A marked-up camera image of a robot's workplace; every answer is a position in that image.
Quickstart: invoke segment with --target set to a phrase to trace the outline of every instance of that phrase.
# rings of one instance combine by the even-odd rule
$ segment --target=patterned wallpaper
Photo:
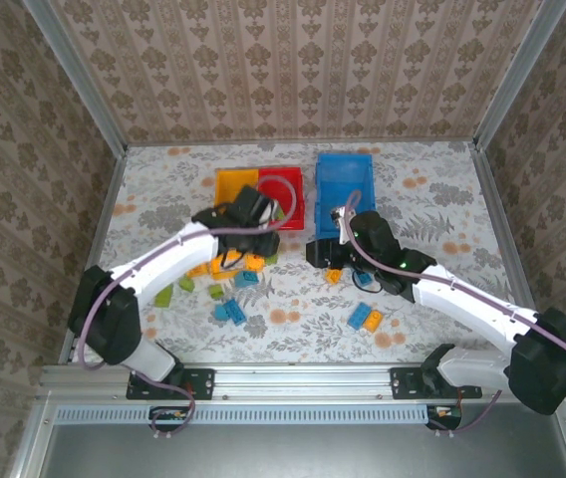
[[[487,155],[538,306],[566,312],[566,13]]]
[[[54,0],[129,143],[469,137],[539,0]]]
[[[57,360],[113,166],[32,17],[0,0],[0,476]]]

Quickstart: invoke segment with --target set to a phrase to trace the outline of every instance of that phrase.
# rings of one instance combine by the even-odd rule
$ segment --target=table surface
[[[214,198],[222,168],[300,166],[305,230],[281,232],[279,261],[255,287],[223,281],[248,317],[236,327],[214,319],[214,282],[194,279],[193,293],[175,285],[168,309],[145,306],[141,327],[185,362],[418,361],[441,343],[488,347],[467,327],[389,294],[366,294],[344,272],[337,285],[305,261],[313,240],[314,169],[320,151],[371,152],[379,213],[403,247],[436,257],[467,282],[511,300],[498,245],[465,142],[292,143],[132,147],[101,265],[125,264],[175,234]],[[364,302],[384,319],[374,334],[346,325]]]

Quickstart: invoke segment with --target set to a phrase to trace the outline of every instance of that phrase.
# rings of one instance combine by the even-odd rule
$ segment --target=plastic tray
[[[234,201],[243,186],[256,186],[258,180],[258,169],[221,169],[216,171],[214,205]]]
[[[376,210],[373,171],[370,154],[319,153],[314,210],[317,239],[339,237],[331,212],[335,207],[344,206],[355,189],[362,193],[356,212]]]
[[[302,231],[305,227],[305,200],[303,199],[303,174],[300,167],[262,167],[259,170],[259,178],[263,176],[281,176],[294,186],[296,192],[296,210],[292,218],[281,229],[290,231]],[[292,195],[283,184],[276,181],[266,181],[259,186],[259,191],[276,199],[287,214],[292,205]]]

